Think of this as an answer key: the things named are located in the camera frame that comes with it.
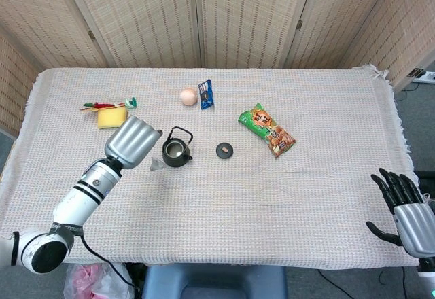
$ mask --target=yellow sponge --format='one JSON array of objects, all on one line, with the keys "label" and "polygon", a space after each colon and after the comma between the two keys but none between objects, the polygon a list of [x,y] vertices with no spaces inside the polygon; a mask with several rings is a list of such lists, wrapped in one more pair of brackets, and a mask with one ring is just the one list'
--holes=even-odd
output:
[{"label": "yellow sponge", "polygon": [[117,128],[127,120],[125,107],[113,107],[98,111],[98,128]]}]

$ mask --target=egg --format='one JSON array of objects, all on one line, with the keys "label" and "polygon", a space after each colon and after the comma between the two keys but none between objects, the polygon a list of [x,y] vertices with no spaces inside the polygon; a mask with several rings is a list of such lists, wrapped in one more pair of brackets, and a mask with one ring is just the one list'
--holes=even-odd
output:
[{"label": "egg", "polygon": [[195,89],[187,87],[182,90],[179,97],[184,105],[193,105],[198,100],[198,93],[196,93]]}]

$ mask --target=power strip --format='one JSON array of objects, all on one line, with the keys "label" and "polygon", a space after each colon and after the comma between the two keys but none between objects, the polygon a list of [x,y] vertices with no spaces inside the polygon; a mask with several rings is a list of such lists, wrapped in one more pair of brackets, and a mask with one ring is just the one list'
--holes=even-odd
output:
[{"label": "power strip", "polygon": [[426,71],[420,78],[415,78],[413,83],[435,84],[435,71]]}]

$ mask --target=pink plastic bag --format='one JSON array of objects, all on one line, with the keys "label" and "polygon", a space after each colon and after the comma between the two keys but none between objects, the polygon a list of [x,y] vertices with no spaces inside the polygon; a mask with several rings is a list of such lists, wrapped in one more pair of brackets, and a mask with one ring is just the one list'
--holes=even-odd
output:
[{"label": "pink plastic bag", "polygon": [[[114,264],[128,281],[130,275],[123,264]],[[133,299],[134,289],[125,284],[109,264],[70,264],[63,289],[65,299]]]}]

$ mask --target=green snack bag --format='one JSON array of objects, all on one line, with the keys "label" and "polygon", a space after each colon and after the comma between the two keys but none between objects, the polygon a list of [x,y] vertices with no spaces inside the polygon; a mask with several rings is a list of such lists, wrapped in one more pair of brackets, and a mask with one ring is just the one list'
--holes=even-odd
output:
[{"label": "green snack bag", "polygon": [[252,110],[243,112],[239,117],[239,122],[263,138],[276,158],[289,150],[296,142],[259,103]]}]

